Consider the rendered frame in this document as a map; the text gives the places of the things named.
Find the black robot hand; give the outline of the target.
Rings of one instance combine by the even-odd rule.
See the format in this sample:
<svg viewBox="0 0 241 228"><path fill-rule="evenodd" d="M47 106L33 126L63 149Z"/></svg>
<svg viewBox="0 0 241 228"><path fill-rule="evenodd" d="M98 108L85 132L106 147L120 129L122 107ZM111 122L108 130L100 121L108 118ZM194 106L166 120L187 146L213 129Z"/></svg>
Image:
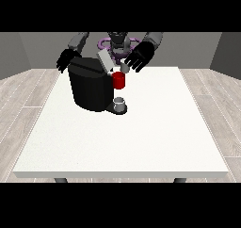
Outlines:
<svg viewBox="0 0 241 228"><path fill-rule="evenodd" d="M132 53L124 60L124 63L139 73L153 58L154 46L151 42L142 41Z"/></svg>
<svg viewBox="0 0 241 228"><path fill-rule="evenodd" d="M56 67L63 73L64 70L70 65L70 62L75 57L81 57L81 55L73 49L65 49L56 62Z"/></svg>

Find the red pod holder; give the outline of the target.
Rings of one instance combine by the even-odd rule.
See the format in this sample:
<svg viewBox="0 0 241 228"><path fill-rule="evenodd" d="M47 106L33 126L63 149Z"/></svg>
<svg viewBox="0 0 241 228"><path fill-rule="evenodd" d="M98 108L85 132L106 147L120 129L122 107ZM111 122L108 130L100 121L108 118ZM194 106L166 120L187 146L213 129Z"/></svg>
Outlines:
<svg viewBox="0 0 241 228"><path fill-rule="evenodd" d="M125 74L122 72L114 72L112 74L113 78L113 88L116 90L121 90L125 87Z"/></svg>

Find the black coffee machine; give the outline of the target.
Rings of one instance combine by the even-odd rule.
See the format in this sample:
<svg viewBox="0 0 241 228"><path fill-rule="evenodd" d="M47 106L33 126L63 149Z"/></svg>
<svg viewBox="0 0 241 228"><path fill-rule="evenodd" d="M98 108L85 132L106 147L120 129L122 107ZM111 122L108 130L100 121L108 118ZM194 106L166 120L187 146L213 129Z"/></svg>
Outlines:
<svg viewBox="0 0 241 228"><path fill-rule="evenodd" d="M75 103L88 111L109 111L116 115L122 112L114 109L113 73L106 73L98 58L75 57L68 66L68 73Z"/></svg>

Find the pale grey machine lid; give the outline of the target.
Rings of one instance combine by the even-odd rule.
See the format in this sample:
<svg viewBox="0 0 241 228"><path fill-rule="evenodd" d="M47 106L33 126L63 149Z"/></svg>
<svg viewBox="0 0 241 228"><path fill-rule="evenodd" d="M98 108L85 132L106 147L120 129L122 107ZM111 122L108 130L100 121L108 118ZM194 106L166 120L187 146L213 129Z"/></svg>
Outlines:
<svg viewBox="0 0 241 228"><path fill-rule="evenodd" d="M100 60L101 64L103 65L104 71L106 73L109 73L113 69L114 63L113 63L109 53L107 52L107 50L103 49L103 50L99 51L96 54L96 56Z"/></svg>

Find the small grey cup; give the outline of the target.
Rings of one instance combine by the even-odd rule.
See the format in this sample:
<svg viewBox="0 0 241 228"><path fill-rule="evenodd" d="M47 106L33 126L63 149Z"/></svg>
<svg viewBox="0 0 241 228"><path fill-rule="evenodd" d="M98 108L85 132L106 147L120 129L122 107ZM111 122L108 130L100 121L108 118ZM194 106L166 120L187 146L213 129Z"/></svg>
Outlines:
<svg viewBox="0 0 241 228"><path fill-rule="evenodd" d="M122 112L125 109L125 101L122 97L116 97L113 100L113 103L114 103L114 109L117 112Z"/></svg>

